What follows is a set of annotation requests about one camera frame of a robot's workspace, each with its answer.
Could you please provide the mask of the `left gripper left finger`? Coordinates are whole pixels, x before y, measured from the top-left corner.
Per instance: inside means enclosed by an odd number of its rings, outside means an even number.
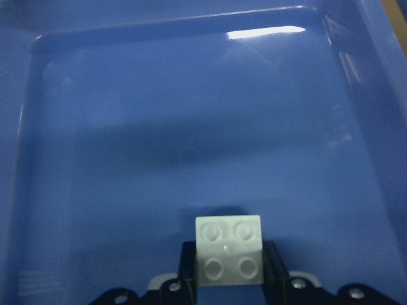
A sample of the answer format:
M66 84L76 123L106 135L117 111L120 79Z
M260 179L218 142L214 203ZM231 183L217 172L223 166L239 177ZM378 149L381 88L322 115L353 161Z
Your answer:
M127 288L112 288L92 304L196 304L197 250L194 241L182 244L176 276L164 280L158 288L149 289L143 296Z

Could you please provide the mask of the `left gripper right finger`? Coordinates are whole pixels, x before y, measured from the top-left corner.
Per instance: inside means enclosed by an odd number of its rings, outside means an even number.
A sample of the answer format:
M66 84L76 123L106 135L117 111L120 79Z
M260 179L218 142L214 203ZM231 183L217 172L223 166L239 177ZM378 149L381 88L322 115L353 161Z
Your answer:
M263 242L262 258L262 289L267 304L398 303L380 291L360 283L344 285L336 294L331 294L312 275L288 271L272 241Z

